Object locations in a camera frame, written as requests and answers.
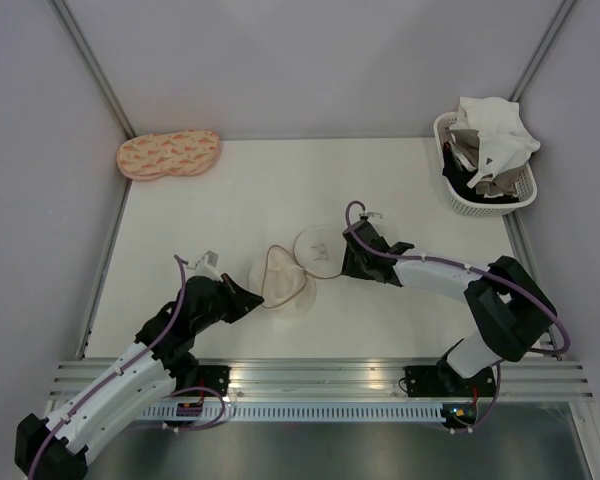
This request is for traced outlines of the white bra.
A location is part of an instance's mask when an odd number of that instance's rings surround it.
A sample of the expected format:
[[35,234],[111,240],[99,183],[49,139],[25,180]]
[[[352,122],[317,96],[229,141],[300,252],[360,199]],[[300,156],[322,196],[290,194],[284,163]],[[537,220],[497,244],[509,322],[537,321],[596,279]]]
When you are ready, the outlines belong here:
[[477,172],[468,185],[524,167],[541,143],[525,128],[520,107],[499,97],[459,99],[456,123],[450,130],[476,130],[480,139]]

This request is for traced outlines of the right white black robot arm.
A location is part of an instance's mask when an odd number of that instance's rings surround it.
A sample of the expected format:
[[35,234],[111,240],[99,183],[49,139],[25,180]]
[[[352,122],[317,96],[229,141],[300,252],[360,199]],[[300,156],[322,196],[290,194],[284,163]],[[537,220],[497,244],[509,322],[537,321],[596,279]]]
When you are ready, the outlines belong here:
[[481,269],[458,261],[409,255],[414,246],[389,245],[365,218],[343,232],[342,274],[396,287],[418,288],[467,305],[475,332],[433,365],[407,366],[407,395],[480,396],[495,393],[492,368],[518,362],[552,325],[556,310],[520,263],[508,256]]

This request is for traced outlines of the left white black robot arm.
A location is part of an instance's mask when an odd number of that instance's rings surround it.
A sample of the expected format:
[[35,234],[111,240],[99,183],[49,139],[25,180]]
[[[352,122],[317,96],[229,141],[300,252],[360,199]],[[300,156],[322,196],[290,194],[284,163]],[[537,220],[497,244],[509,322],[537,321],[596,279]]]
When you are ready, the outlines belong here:
[[15,463],[29,479],[82,479],[103,447],[156,402],[174,396],[223,398],[199,379],[191,350],[197,335],[232,324],[264,300],[228,275],[183,279],[125,352],[60,409],[17,426]]

